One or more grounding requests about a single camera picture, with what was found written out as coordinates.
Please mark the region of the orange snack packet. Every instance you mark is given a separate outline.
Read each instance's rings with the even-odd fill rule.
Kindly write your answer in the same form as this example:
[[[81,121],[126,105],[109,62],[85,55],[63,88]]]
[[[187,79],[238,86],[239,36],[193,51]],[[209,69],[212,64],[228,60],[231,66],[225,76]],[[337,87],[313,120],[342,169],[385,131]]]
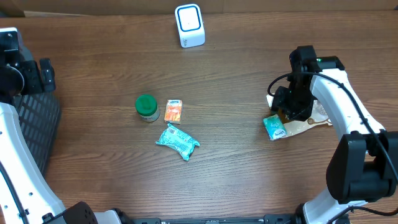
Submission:
[[[182,100],[167,100],[164,114],[166,123],[180,124],[183,111]]]

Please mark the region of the beige Pantree snack bag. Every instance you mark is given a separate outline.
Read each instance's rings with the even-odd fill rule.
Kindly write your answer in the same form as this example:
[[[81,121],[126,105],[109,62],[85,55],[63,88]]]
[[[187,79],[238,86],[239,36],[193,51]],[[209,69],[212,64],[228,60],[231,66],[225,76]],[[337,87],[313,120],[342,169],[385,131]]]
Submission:
[[[324,107],[318,100],[314,100],[311,116],[305,121],[288,120],[279,110],[276,115],[279,117],[280,121],[284,125],[287,134],[284,138],[291,137],[303,133],[315,126],[319,125],[329,125],[332,126]]]

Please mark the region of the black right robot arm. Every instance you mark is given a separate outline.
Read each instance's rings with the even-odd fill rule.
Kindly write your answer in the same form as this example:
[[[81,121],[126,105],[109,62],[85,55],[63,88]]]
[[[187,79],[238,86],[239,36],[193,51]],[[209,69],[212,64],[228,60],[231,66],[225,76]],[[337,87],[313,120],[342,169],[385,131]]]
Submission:
[[[380,216],[367,203],[392,196],[397,188],[397,132],[386,131],[366,110],[338,57],[289,56],[288,87],[278,87],[271,110],[291,121],[306,121],[314,102],[322,104],[339,144],[326,169],[326,189],[297,207],[293,215],[274,215],[272,223],[347,223],[348,212]]]

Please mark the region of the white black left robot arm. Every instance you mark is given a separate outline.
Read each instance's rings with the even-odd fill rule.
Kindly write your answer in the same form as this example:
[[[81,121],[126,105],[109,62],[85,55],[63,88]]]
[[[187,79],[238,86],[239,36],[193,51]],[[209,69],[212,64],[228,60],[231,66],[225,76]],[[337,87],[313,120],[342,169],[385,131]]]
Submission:
[[[35,74],[35,62],[1,64],[1,205],[7,223],[120,223],[115,210],[94,212],[85,202],[66,208],[44,180],[29,151],[19,124],[13,97],[26,94],[30,81],[39,87],[53,80],[48,60],[40,63],[44,77]]]

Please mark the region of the teal Kleenex tissue pack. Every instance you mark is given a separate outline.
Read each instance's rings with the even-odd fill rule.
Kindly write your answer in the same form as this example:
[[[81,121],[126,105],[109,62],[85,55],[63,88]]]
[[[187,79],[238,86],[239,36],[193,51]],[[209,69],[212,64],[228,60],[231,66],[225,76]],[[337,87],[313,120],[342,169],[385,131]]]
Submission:
[[[277,114],[264,118],[263,123],[271,141],[287,135],[287,131]]]

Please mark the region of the teal snack packet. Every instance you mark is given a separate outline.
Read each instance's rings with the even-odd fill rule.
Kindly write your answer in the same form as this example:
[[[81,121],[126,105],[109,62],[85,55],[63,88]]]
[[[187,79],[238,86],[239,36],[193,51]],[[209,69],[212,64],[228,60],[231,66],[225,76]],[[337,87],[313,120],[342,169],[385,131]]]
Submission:
[[[167,128],[160,135],[159,140],[155,143],[156,145],[167,146],[177,151],[185,161],[188,161],[194,149],[200,146],[200,143],[191,137],[191,135],[181,131],[172,124],[167,125]]]

